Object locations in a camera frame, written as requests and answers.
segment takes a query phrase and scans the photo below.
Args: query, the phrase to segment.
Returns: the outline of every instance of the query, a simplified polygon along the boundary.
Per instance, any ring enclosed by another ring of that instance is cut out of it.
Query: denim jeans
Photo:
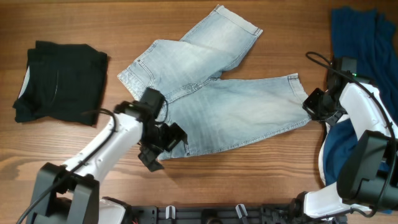
[[[166,121],[187,134],[158,158],[198,156],[245,146],[305,125],[307,98],[297,74],[260,80],[222,80],[262,33],[217,6],[180,41],[156,40],[118,77],[138,100],[146,87],[169,102]],[[163,106],[158,120],[164,120]]]

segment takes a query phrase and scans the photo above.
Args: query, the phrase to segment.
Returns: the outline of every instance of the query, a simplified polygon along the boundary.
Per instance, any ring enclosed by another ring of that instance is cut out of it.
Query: cable
[[[362,84],[360,84],[360,82],[356,81],[352,77],[349,77],[349,76],[345,75],[344,73],[342,73],[340,71],[335,70],[334,68],[330,67],[329,65],[325,65],[324,63],[321,63],[318,60],[315,60],[314,58],[310,57],[310,55],[316,55],[316,56],[318,56],[318,57],[320,57],[323,60],[326,60],[328,62],[328,60],[324,56],[322,56],[322,55],[320,55],[320,54],[318,54],[316,52],[307,52],[305,54],[305,56],[308,59],[310,59],[311,61],[319,64],[320,66],[322,66],[322,67],[324,67],[324,68],[326,68],[328,70],[331,70],[331,71],[335,72],[336,74],[338,74],[339,76],[341,76],[341,77],[343,77],[345,79],[348,79],[349,81],[351,81],[351,82],[355,83],[357,86],[359,86],[363,91],[365,91],[365,93],[367,93],[369,95],[369,97],[373,100],[373,102],[379,108],[379,110],[380,110],[380,112],[382,114],[382,117],[383,117],[384,121],[386,122],[388,131],[390,132],[390,135],[391,135],[390,144],[391,144],[391,147],[392,147],[392,150],[391,150],[391,152],[392,152],[392,162],[391,162],[391,166],[390,166],[390,169],[389,169],[389,172],[388,172],[388,175],[387,175],[387,179],[384,182],[384,185],[383,185],[383,187],[381,189],[379,197],[377,198],[376,206],[372,209],[372,212],[369,213],[369,214],[366,214],[366,213],[364,213],[363,211],[361,211],[360,209],[357,209],[357,208],[350,208],[349,210],[341,212],[341,213],[344,213],[344,212],[347,212],[347,213],[358,212],[358,213],[360,213],[361,215],[363,215],[366,218],[371,218],[371,217],[373,217],[376,214],[376,212],[378,210],[378,207],[379,207],[379,204],[381,202],[381,199],[383,198],[384,194],[386,193],[386,189],[388,188],[388,184],[391,181],[391,178],[392,178],[392,175],[393,175],[393,172],[394,172],[394,168],[396,166],[397,141],[396,141],[396,137],[395,137],[395,134],[394,134],[394,130],[392,129],[392,122],[391,123],[389,122],[388,116],[387,116],[386,112],[384,111],[384,108],[381,106],[380,102],[376,99],[376,97],[374,97],[374,94],[371,93]]]
[[[167,120],[167,115],[169,113],[169,102],[167,102],[167,100],[164,100],[166,102],[166,116],[164,116],[164,120],[163,121],[155,121],[155,124],[164,124]]]
[[[47,194],[49,194],[52,190],[56,189],[58,186],[60,186],[62,183],[64,183],[70,176],[73,175],[73,173],[75,173],[76,170],[78,170],[84,164],[86,164],[86,162],[88,162],[90,160],[90,158],[93,157],[111,139],[112,135],[116,132],[116,121],[117,120],[116,120],[114,113],[110,112],[107,109],[101,108],[99,110],[87,111],[87,112],[84,112],[83,114],[90,114],[90,113],[103,113],[103,114],[108,114],[112,117],[113,127],[112,127],[110,134],[108,135],[108,137],[106,137],[106,139],[99,146],[97,146],[96,149],[94,149],[93,152],[91,152],[88,156],[86,156],[77,166],[75,166],[72,170],[67,172],[60,180],[53,183],[49,188],[47,188],[43,193],[41,193],[37,197],[37,199],[34,202],[32,202],[31,205],[29,205],[29,207],[25,210],[25,212],[21,215],[21,217],[19,217],[17,224],[21,224],[24,221],[24,219],[26,218],[26,216],[28,216],[28,214],[33,210],[33,208],[37,204],[39,204],[39,202],[41,200],[43,200],[43,198],[45,198],[45,196]]]

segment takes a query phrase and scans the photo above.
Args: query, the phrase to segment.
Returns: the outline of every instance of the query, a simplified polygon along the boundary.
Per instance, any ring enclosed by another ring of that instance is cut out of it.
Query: black folded garment
[[[97,122],[97,110],[106,83],[107,55],[86,44],[58,45],[36,41],[29,49],[29,81],[15,101],[15,121],[33,121],[51,116],[87,125]]]

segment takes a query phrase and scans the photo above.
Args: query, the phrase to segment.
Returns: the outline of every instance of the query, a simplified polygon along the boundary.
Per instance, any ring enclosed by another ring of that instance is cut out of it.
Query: wood grain
[[[110,57],[103,107],[132,100],[116,75],[156,39],[178,40],[204,18],[216,2],[102,2],[0,5],[0,223],[15,223],[28,206],[36,173],[46,162],[61,164],[88,142],[98,127],[51,118],[17,124],[12,104],[24,78],[27,49],[35,40],[86,43]],[[269,78],[298,72],[307,93],[324,86],[325,70],[307,60],[306,51],[331,55],[330,9],[348,4],[376,7],[398,24],[397,1],[223,1],[264,29],[242,64],[223,78]],[[322,188],[317,123],[232,151],[164,161],[150,173],[132,148],[109,173],[101,195],[132,205],[234,205],[288,202],[300,192]],[[350,223],[396,223],[397,216]]]

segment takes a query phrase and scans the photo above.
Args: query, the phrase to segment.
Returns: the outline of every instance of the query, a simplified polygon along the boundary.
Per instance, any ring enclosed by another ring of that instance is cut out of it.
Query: wooden table
[[[331,55],[330,9],[341,1],[221,1],[264,29],[252,50],[223,78],[270,78],[298,72],[305,91],[323,87],[325,69],[306,51]],[[397,1],[349,1],[356,9],[377,6],[398,24]],[[217,2],[101,2],[0,5],[0,223],[15,223],[29,205],[35,176],[46,162],[61,164],[80,151],[96,128],[51,118],[18,124],[12,104],[21,88],[27,49],[35,40],[86,43],[110,57],[103,107],[133,100],[116,75],[156,39],[178,40]],[[300,192],[322,188],[316,122],[224,153],[164,161],[150,173],[132,148],[108,174],[101,195],[132,205],[259,205],[285,203]],[[351,215],[349,223],[397,223],[397,215],[372,219]]]

